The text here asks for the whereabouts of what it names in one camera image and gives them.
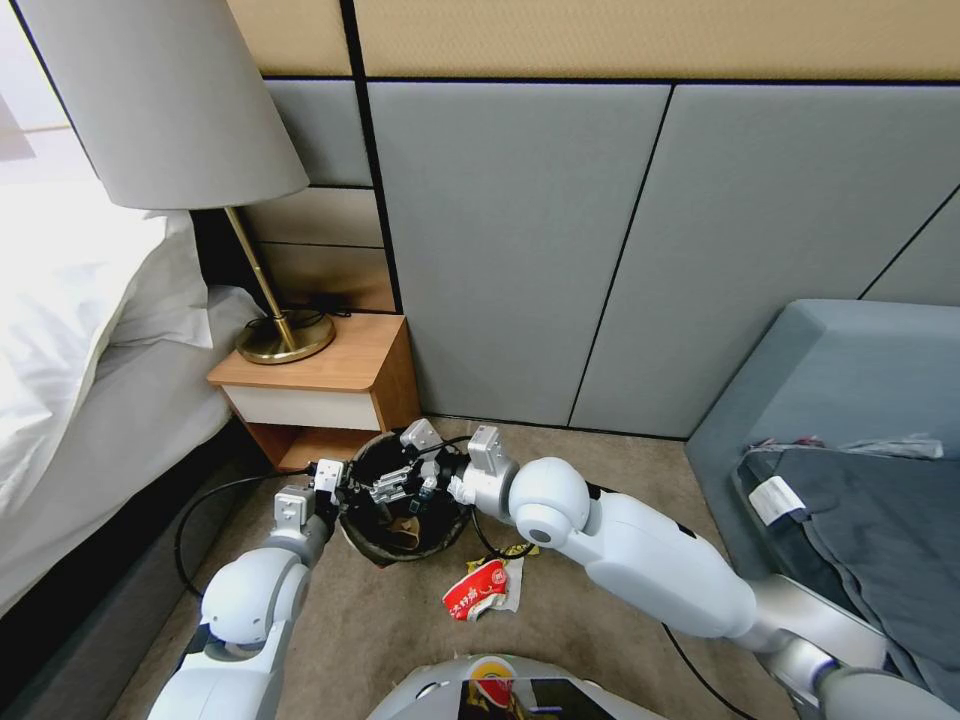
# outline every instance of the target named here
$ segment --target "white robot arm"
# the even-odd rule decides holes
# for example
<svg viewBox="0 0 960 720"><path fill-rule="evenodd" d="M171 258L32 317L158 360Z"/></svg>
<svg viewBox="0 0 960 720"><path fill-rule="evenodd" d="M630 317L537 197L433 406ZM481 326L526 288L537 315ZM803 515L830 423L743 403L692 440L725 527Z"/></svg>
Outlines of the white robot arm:
<svg viewBox="0 0 960 720"><path fill-rule="evenodd" d="M428 421L411 425L401 442L414 456L425 451L409 468L420 498L445 490L581 564L599 586L670 627L756 653L829 720L900 718L904 708L918 720L960 720L932 695L881 672L886 638L866 623L787 578L743 580L704 538L636 498L590 486L564 460L518 468L497 428L481 426L469 462L444 474L436 461L442 441ZM315 485L278 493L277 525L265 546L211 581L194 642L149 720L274 716L309 569L336 518L343 465L318 465ZM377 492L393 497L403 477L385 475Z"/></svg>

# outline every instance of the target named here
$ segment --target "red snack bag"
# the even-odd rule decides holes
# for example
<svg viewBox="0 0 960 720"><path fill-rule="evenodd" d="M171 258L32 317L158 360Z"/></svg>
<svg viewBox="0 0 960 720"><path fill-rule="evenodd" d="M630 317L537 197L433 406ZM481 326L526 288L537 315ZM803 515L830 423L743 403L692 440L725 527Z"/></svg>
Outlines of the red snack bag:
<svg viewBox="0 0 960 720"><path fill-rule="evenodd" d="M503 561L491 560L447 590L443 604L454 620L476 620L488 607L503 602L506 592L507 571Z"/></svg>

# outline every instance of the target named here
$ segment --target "beige carpet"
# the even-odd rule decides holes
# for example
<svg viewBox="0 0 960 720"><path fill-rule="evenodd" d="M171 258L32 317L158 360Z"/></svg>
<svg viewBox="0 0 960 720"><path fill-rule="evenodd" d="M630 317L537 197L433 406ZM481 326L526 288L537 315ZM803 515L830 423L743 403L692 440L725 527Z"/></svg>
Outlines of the beige carpet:
<svg viewBox="0 0 960 720"><path fill-rule="evenodd" d="M476 423L438 419L446 437ZM719 545L719 536L680 443L501 424L518 461L557 455L588 480L628 492ZM255 547L269 529L261 487L223 533L201 572ZM498 541L516 538L487 519ZM580 567L545 552L524 567L518 613L488 612L476 624L453 621L440 596L483 556L468 528L457 544L427 560L377 569L337 532L313 571L310 596L287 655L278 717L364 718L413 668L457 655L504 652L562 665L667 718L735 717L699 685L660 625L594 587ZM111 714L146 717L197 621L184 596ZM731 645L679 636L701 672L728 699L761 720L795 715L786 694L753 657Z"/></svg>

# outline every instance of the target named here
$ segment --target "lamp shade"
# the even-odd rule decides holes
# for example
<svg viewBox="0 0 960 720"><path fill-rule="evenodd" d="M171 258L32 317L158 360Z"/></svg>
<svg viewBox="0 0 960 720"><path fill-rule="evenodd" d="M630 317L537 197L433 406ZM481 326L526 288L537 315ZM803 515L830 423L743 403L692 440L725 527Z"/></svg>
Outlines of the lamp shade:
<svg viewBox="0 0 960 720"><path fill-rule="evenodd" d="M200 209L307 176L226 0L15 0L118 205Z"/></svg>

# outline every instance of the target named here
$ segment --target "wooden nightstand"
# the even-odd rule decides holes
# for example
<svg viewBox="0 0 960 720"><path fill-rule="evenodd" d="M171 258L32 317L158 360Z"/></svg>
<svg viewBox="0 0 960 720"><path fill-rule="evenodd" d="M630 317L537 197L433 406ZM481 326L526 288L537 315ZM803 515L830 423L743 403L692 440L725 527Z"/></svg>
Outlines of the wooden nightstand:
<svg viewBox="0 0 960 720"><path fill-rule="evenodd" d="M333 321L336 339L313 357L255 365L234 352L207 375L280 470L348 460L370 438L420 416L404 317Z"/></svg>

